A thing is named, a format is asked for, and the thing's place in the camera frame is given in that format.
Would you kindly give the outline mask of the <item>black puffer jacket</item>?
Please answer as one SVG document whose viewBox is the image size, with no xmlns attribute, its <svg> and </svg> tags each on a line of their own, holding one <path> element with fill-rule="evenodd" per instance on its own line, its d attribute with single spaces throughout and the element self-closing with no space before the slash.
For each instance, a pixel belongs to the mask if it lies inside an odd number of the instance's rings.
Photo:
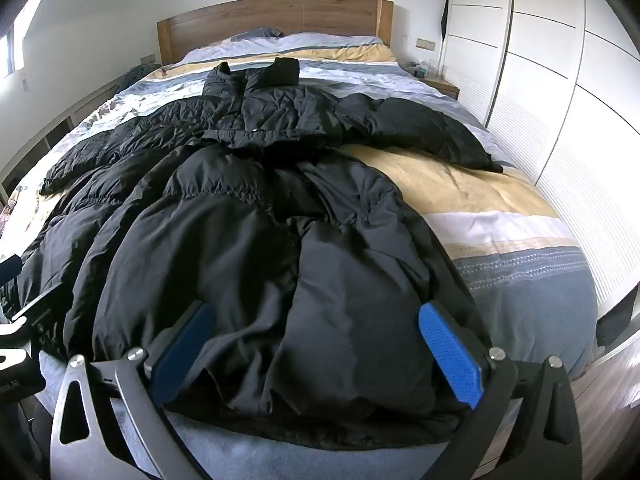
<svg viewBox="0 0 640 480">
<path fill-rule="evenodd" d="M 215 311 L 178 413 L 312 448 L 447 441 L 459 403 L 418 329 L 436 301 L 489 335 L 462 277 L 395 183 L 349 145 L 497 165 L 469 129 L 417 102 L 339 98 L 294 58 L 214 68 L 198 96 L 90 136 L 44 177 L 60 199 L 2 288 L 14 315 L 48 287 L 61 359 L 121 358 L 194 301 Z"/>
</svg>

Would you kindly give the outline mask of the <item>dark clothes pile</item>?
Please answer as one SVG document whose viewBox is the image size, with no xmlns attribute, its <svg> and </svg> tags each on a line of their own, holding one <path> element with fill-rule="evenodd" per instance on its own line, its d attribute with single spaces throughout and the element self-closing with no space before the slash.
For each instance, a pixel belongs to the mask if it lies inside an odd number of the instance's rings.
<svg viewBox="0 0 640 480">
<path fill-rule="evenodd" d="M 158 68 L 160 68 L 160 64 L 157 63 L 142 63 L 130 68 L 130 70 L 128 70 L 128 72 L 119 79 L 114 92 L 119 93 L 128 89 L 130 86 L 145 76 L 148 76 L 150 73 L 153 73 L 154 70 L 157 70 Z"/>
</svg>

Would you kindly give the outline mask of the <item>low white shelf unit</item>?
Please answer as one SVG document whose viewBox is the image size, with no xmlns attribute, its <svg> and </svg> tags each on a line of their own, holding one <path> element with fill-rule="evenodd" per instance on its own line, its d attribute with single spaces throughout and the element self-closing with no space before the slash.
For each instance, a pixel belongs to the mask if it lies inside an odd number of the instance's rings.
<svg viewBox="0 0 640 480">
<path fill-rule="evenodd" d="M 49 142 L 49 136 L 52 131 L 58 130 L 61 124 L 66 125 L 66 132 L 70 132 L 73 128 L 77 127 L 84 119 L 86 119 L 92 112 L 100 107 L 104 102 L 111 99 L 115 94 L 115 88 L 117 87 L 120 78 L 109 81 L 107 84 L 97 88 L 93 92 L 87 94 L 82 99 L 74 103 L 62 113 L 55 116 L 47 125 L 43 126 L 37 131 L 18 151 L 11 159 L 1 167 L 1 203 L 5 205 L 10 198 L 11 192 L 16 187 L 16 184 L 10 187 L 7 191 L 4 186 L 6 183 L 10 183 L 15 180 L 16 167 L 21 166 L 24 159 L 30 159 L 30 153 L 36 152 L 40 156 L 44 156 L 51 149 L 51 143 Z"/>
</svg>

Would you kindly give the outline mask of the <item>window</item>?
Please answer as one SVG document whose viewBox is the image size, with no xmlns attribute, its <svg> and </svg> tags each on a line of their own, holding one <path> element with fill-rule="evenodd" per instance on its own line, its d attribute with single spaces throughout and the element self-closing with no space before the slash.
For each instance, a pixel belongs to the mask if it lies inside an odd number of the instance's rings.
<svg viewBox="0 0 640 480">
<path fill-rule="evenodd" d="M 2 79 L 18 70 L 22 70 L 25 66 L 24 40 L 40 6 L 40 2 L 41 0 L 27 0 L 23 9 L 17 14 L 9 32 L 1 38 Z"/>
</svg>

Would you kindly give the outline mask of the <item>wooden headboard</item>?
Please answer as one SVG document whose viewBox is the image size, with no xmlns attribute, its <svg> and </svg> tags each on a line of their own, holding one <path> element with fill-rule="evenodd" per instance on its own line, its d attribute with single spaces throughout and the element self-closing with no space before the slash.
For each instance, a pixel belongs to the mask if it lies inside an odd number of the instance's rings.
<svg viewBox="0 0 640 480">
<path fill-rule="evenodd" d="M 393 15 L 390 0 L 234 0 L 204 6 L 157 23 L 160 62 L 178 62 L 196 48 L 261 27 L 287 35 L 375 36 L 390 44 Z"/>
</svg>

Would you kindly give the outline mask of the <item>grey-blue pillow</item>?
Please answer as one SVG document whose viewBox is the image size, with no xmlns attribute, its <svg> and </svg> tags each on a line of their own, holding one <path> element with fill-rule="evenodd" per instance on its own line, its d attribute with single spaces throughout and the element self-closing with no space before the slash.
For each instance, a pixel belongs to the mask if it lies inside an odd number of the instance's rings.
<svg viewBox="0 0 640 480">
<path fill-rule="evenodd" d="M 242 40 L 250 40 L 250 39 L 260 39 L 260 38 L 271 38 L 277 39 L 282 38 L 284 33 L 279 29 L 273 27 L 258 27 L 251 30 L 247 30 L 246 32 L 240 32 L 239 34 L 233 35 L 230 37 L 231 42 L 242 41 Z"/>
</svg>

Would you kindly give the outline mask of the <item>wooden nightstand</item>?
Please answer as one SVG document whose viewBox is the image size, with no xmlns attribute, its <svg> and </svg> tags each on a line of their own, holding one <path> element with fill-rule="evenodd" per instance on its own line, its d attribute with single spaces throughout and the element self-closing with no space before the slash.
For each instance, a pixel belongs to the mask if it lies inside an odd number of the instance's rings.
<svg viewBox="0 0 640 480">
<path fill-rule="evenodd" d="M 446 79 L 434 76 L 434 77 L 424 77 L 424 84 L 436 89 L 438 92 L 443 94 L 444 96 L 449 96 L 451 99 L 457 99 L 459 97 L 460 89 Z"/>
</svg>

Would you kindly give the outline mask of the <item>white sliding wardrobe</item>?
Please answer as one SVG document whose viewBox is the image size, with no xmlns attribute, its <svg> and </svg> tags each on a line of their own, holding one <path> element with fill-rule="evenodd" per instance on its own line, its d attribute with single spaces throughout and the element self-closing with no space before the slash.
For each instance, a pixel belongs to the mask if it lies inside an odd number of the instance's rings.
<svg viewBox="0 0 640 480">
<path fill-rule="evenodd" d="M 445 77 L 584 252 L 607 314 L 639 281 L 639 53 L 606 0 L 449 0 Z"/>
</svg>

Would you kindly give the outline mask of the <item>items on nightstand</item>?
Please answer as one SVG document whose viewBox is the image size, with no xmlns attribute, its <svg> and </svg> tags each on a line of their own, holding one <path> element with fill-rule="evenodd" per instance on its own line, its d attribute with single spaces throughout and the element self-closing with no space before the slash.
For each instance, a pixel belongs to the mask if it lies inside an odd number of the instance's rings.
<svg viewBox="0 0 640 480">
<path fill-rule="evenodd" d="M 435 77 L 438 73 L 438 68 L 432 61 L 424 62 L 424 61 L 405 60 L 405 61 L 401 61 L 399 65 L 407 73 L 419 79 Z"/>
</svg>

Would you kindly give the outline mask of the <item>wall switch plate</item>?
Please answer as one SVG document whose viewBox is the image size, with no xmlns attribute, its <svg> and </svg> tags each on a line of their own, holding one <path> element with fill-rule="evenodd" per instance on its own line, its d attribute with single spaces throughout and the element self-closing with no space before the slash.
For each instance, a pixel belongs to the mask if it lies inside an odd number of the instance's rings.
<svg viewBox="0 0 640 480">
<path fill-rule="evenodd" d="M 416 48 L 427 51 L 434 51 L 436 48 L 436 44 L 434 43 L 434 41 L 418 38 L 416 40 Z"/>
</svg>

